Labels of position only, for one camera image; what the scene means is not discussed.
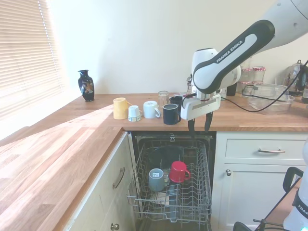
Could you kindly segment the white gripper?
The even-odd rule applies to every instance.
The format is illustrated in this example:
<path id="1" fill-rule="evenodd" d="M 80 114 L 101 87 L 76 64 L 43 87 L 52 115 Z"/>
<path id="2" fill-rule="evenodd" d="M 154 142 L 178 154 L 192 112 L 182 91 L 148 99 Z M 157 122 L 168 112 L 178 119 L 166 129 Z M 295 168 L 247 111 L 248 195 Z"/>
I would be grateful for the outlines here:
<path id="1" fill-rule="evenodd" d="M 201 101 L 196 97 L 186 98 L 182 101 L 180 116 L 188 121 L 188 129 L 190 134 L 195 133 L 195 119 L 206 115 L 205 132 L 208 132 L 212 123 L 213 111 L 218 110 L 221 103 L 221 96 L 214 95 L 206 101 Z"/>

